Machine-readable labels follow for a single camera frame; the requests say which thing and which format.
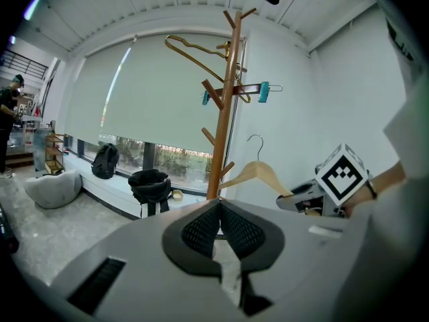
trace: gray concrete floor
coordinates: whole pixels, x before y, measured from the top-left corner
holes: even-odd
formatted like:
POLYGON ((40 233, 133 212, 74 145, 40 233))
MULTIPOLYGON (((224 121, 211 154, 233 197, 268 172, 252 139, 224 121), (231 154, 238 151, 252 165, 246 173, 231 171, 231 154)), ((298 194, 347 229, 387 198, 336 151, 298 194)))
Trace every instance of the gray concrete floor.
MULTIPOLYGON (((34 176, 34 168, 29 166, 16 168, 12 178, 0 179, 0 202, 20 242, 12 255, 16 265, 50 285, 77 255, 131 221, 84 193, 65 207, 42 209, 23 188, 34 176)), ((216 241, 215 247, 214 260, 223 271, 222 287, 238 305, 240 261, 226 241, 216 241)))

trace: clothes hanger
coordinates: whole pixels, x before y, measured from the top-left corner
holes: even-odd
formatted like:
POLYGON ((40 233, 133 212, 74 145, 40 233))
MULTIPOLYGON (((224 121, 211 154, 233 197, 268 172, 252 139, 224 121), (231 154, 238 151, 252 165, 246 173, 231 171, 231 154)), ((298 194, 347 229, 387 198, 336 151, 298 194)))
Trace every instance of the clothes hanger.
POLYGON ((236 178, 219 185, 219 189, 225 189, 230 186, 241 184, 242 182, 248 181, 250 179, 258 178, 270 186, 273 190, 281 194, 283 197, 293 195, 292 192, 282 186, 279 179, 277 178, 277 175, 275 175, 273 168, 268 166, 265 162, 259 161, 259 153, 263 147, 263 138, 260 135, 254 134, 250 136, 247 141, 249 141, 253 136, 258 136, 262 140, 262 145, 257 153, 257 161, 252 161, 246 164, 241 173, 236 178))
MULTIPOLYGON (((207 71, 208 73, 212 74, 219 81, 221 81, 222 83, 224 83, 223 78, 221 78, 218 74, 216 74, 215 72, 213 72, 213 70, 211 70, 209 67, 205 66, 203 63, 201 63, 197 59, 193 58, 191 55, 185 53, 185 51, 183 51, 183 50, 175 47, 173 44, 169 43, 168 40, 170 38, 173 39, 173 40, 178 40, 179 42, 182 42, 183 45, 187 46, 188 48, 196 48, 198 50, 206 52, 207 54, 214 54, 214 55, 220 56, 221 58, 224 58, 225 60, 228 60, 229 47, 231 45, 231 42, 225 42, 224 44, 221 44, 221 45, 217 46, 218 49, 225 49, 225 55, 224 55, 224 54, 221 54, 220 52, 211 51, 209 49, 203 48, 202 46, 199 46, 198 44, 190 44, 183 37, 179 37, 179 36, 176 36, 176 35, 168 35, 166 37, 166 39, 164 40, 164 44, 168 48, 170 48, 171 50, 179 53, 180 55, 182 55, 184 57, 186 57, 187 59, 193 61, 193 63, 195 63, 196 65, 198 65, 199 67, 201 67, 202 69, 204 69, 205 71, 207 71)), ((235 78, 238 81, 239 86, 243 86, 243 83, 240 81, 239 76, 237 74, 235 74, 235 78)), ((250 101, 251 101, 250 95, 246 94, 246 96, 247 96, 247 100, 244 99, 241 95, 239 95, 240 99, 243 100, 245 103, 250 103, 250 101)))

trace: railing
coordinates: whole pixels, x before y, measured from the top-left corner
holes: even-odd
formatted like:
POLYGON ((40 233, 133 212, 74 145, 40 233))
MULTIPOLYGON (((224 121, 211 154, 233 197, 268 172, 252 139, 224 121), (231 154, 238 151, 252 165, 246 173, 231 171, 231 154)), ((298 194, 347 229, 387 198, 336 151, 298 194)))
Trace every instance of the railing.
POLYGON ((1 55, 0 64, 40 79, 43 79, 46 69, 48 69, 47 66, 10 50, 5 50, 1 55))

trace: hanger hook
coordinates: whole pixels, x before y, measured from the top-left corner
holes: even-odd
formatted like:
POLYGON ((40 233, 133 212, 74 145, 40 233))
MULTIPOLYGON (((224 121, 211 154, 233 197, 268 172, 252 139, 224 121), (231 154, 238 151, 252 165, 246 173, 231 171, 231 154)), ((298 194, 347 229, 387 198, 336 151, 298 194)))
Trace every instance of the hanger hook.
POLYGON ((262 140, 261 147, 260 147, 260 149, 259 149, 259 151, 258 151, 258 153, 257 153, 257 160, 259 161, 259 153, 261 152, 262 147, 263 147, 263 138, 262 138, 262 136, 261 136, 261 135, 257 135, 256 133, 254 133, 252 136, 250 136, 250 137, 247 139, 247 142, 248 142, 248 141, 249 141, 253 136, 257 136, 257 137, 259 137, 259 138, 262 140))

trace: window blind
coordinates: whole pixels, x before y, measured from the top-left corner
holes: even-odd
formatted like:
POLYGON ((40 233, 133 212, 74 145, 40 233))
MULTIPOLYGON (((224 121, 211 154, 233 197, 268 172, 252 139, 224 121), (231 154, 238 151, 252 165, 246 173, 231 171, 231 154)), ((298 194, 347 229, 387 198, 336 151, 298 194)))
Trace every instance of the window blind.
MULTIPOLYGON (((178 34, 188 43, 214 51, 228 39, 202 34, 178 34)), ((202 105, 206 78, 217 89, 223 84, 205 70, 167 48, 166 34, 140 38, 133 45, 113 87, 101 132, 189 150, 212 153, 201 132, 215 136, 219 109, 202 105)), ((175 40, 170 42, 195 57, 220 77, 227 61, 175 40)))
POLYGON ((107 93, 130 44, 112 46, 86 59, 68 104, 64 125, 67 134, 98 144, 107 93))

